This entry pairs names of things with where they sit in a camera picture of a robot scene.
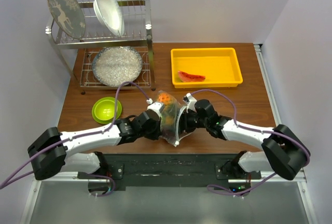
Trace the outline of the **clear zip top bag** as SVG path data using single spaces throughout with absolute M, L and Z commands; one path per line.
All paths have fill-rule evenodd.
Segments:
M 174 96 L 171 95 L 171 97 L 173 100 L 172 104 L 164 106 L 162 111 L 160 130 L 161 138 L 176 147 L 179 145 L 181 139 L 188 136 L 189 134 L 180 134 L 179 126 L 179 119 L 186 107 L 180 104 Z

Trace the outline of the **fake watermelon slice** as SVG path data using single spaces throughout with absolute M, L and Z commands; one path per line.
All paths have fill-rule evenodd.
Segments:
M 203 82 L 205 81 L 205 76 L 189 74 L 183 71 L 178 71 L 178 77 L 181 82 Z

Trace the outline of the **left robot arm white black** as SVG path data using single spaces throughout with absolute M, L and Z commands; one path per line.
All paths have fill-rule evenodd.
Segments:
M 161 135 L 160 123 L 160 114 L 146 110 L 132 120 L 122 118 L 83 131 L 61 133 L 57 127 L 48 128 L 27 149 L 35 179 L 57 175 L 69 158 L 87 150 L 132 143 L 141 137 L 157 140 Z

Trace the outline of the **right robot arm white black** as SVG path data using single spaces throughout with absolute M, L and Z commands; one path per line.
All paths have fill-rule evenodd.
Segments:
M 272 170 L 286 180 L 293 180 L 309 162 L 308 148 L 283 124 L 275 128 L 257 127 L 219 115 L 209 100 L 186 96 L 184 102 L 187 108 L 181 113 L 179 133 L 203 128 L 214 138 L 239 141 L 262 150 L 244 151 L 232 161 L 230 169 L 235 178 L 242 179 L 252 171 Z

